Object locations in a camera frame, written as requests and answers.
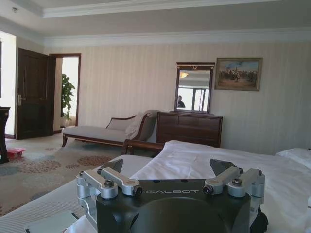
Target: framed painting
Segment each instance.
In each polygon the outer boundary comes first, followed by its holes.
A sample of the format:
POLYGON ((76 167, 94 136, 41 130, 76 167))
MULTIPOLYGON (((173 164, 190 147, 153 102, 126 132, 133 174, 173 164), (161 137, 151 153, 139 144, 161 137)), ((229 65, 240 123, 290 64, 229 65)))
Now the framed painting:
POLYGON ((217 58, 215 89, 259 91, 262 58, 217 58))

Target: baseboard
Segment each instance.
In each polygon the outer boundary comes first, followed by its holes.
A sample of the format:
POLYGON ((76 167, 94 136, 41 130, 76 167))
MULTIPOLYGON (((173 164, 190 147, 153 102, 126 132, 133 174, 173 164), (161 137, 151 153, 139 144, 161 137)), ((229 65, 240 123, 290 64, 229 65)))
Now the baseboard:
POLYGON ((62 132, 62 130, 54 130, 54 134, 56 134, 56 133, 61 133, 62 132))
POLYGON ((15 139, 15 135, 11 135, 11 134, 5 134, 4 137, 9 138, 9 139, 15 139))

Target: door frame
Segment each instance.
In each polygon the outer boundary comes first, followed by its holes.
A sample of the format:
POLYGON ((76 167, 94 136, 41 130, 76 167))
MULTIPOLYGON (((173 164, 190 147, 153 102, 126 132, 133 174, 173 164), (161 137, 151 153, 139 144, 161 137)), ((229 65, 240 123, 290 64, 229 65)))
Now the door frame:
POLYGON ((79 58, 78 63, 78 89, 77 89, 77 111, 76 111, 76 123, 75 125, 78 126, 78 119, 79 119, 79 94, 80 94, 80 73, 81 73, 81 53, 50 53, 49 56, 56 57, 56 58, 64 58, 64 57, 77 57, 79 58))

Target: crown molding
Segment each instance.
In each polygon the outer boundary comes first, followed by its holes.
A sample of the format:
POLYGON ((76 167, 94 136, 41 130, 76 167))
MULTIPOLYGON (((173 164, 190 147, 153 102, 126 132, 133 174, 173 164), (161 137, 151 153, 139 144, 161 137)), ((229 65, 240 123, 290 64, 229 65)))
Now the crown molding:
POLYGON ((44 18, 85 16, 120 12, 164 10, 175 8, 233 5, 282 0, 127 0, 69 7, 43 9, 44 18))
POLYGON ((18 24, 15 24, 5 18, 0 17, 0 30, 14 36, 22 37, 40 45, 44 45, 44 38, 42 35, 26 29, 18 24))
POLYGON ((44 45, 46 47, 82 47, 102 45, 274 41, 311 41, 311 28, 56 36, 44 38, 44 45))
POLYGON ((34 13, 39 17, 43 17, 43 8, 31 0, 10 0, 10 1, 24 8, 25 10, 34 13))

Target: floor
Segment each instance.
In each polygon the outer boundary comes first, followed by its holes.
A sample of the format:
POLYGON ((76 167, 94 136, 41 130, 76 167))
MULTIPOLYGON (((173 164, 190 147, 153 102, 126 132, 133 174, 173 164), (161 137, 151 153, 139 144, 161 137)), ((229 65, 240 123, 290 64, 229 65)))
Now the floor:
POLYGON ((121 147, 68 139, 62 134, 26 140, 7 139, 7 148, 25 148, 23 156, 0 165, 0 216, 75 179, 121 154, 121 147))

